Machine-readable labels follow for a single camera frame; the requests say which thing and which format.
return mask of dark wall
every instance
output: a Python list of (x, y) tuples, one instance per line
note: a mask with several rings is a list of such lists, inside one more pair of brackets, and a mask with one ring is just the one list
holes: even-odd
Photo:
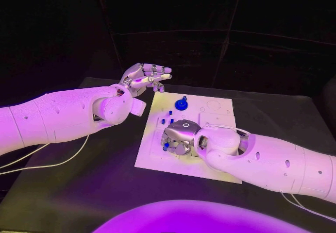
[[(2, 1), (0, 7), (0, 106), (74, 89), (86, 76), (118, 79), (121, 69), (93, 0)], [(0, 164), (35, 146), (0, 156)], [(25, 160), (8, 167), (23, 167)], [(0, 176), (0, 200), (18, 173)]]
[(314, 96), (336, 74), (331, 4), (102, 2), (122, 68), (162, 64), (171, 84)]

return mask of robotic hand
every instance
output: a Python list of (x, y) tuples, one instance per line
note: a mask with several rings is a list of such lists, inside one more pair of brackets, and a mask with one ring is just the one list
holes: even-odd
[(0, 108), (0, 155), (30, 145), (74, 140), (118, 125), (129, 113), (141, 116), (145, 103), (135, 99), (147, 87), (164, 91), (160, 80), (171, 69), (134, 64), (118, 84), (44, 94)]
[(211, 124), (200, 128), (194, 122), (180, 120), (164, 129), (161, 145), (168, 143), (168, 152), (181, 156), (194, 147), (210, 168), (263, 189), (336, 203), (336, 157), (236, 130), (240, 132)]

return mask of white robotic arm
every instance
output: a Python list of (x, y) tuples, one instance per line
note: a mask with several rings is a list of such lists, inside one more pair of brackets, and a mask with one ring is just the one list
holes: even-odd
[(158, 81), (171, 78), (170, 72), (136, 63), (118, 84), (53, 92), (0, 108), (0, 155), (30, 145), (74, 140), (121, 124), (128, 113), (141, 116), (145, 103), (134, 97), (145, 87), (162, 92)]
[(188, 120), (171, 123), (164, 129), (161, 144), (172, 140), (177, 146), (168, 151), (185, 155), (193, 146), (216, 171), (227, 172), (271, 191), (308, 195), (336, 203), (336, 157), (281, 139), (236, 133), (226, 126), (207, 124), (200, 128)]

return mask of black tabletop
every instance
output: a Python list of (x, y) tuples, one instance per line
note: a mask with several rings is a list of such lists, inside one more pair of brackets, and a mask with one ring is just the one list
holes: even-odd
[[(118, 81), (86, 78), (80, 88)], [(336, 142), (312, 101), (304, 96), (271, 95), (165, 85), (180, 94), (229, 98), (236, 126), (336, 155)], [(134, 167), (152, 91), (141, 117), (89, 136), (77, 156), (63, 165), (24, 170), (0, 204), (0, 229), (34, 232), (90, 232), (109, 218), (162, 200), (204, 200), (260, 212), (311, 232), (336, 232), (336, 223), (292, 206), (279, 193), (247, 183), (234, 184)], [(27, 166), (64, 161), (85, 138), (50, 144), (33, 154)], [(333, 203), (298, 196), (301, 204), (336, 217)]]

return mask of white platform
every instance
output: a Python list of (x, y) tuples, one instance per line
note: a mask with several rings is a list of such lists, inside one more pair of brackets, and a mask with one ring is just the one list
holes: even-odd
[[(174, 102), (180, 100), (183, 96), (187, 97), (188, 107), (184, 111), (178, 111), (174, 108)], [(162, 151), (160, 141), (162, 130), (170, 124), (170, 119), (174, 121), (180, 119), (191, 120), (200, 125), (200, 127), (203, 127), (206, 123), (234, 127), (236, 123), (232, 100), (168, 92), (155, 92), (144, 128), (135, 167), (219, 181), (240, 183), (240, 180), (230, 174), (213, 171), (193, 151), (191, 154), (180, 156)]]

